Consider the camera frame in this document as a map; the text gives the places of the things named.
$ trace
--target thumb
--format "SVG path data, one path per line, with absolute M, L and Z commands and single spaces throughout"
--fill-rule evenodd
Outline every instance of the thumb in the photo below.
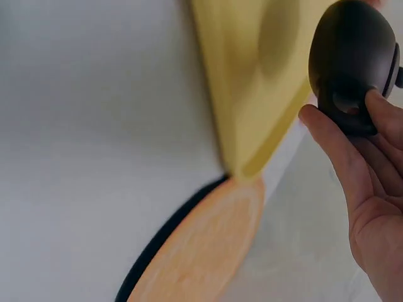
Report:
M 403 109 L 390 104 L 377 90 L 366 94 L 365 103 L 379 133 L 403 150 Z

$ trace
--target yellow plastic mold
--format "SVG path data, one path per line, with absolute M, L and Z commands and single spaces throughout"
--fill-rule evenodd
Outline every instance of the yellow plastic mold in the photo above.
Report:
M 192 0 L 222 157 L 259 174 L 306 101 L 315 28 L 333 0 Z

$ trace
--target white surface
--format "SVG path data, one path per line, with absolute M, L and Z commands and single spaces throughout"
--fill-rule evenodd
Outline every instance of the white surface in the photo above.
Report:
M 185 3 L 1 1 L 0 301 L 112 301 L 223 173 Z
M 383 13 L 403 43 L 403 2 Z M 390 100 L 403 106 L 403 91 Z M 223 302 L 378 302 L 348 243 L 344 195 L 326 158 L 306 136 L 266 204 L 260 230 Z

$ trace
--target wooden plate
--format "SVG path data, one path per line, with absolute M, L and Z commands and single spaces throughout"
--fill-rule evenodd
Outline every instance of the wooden plate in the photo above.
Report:
M 175 228 L 120 301 L 216 300 L 250 248 L 263 205 L 261 179 L 223 182 Z

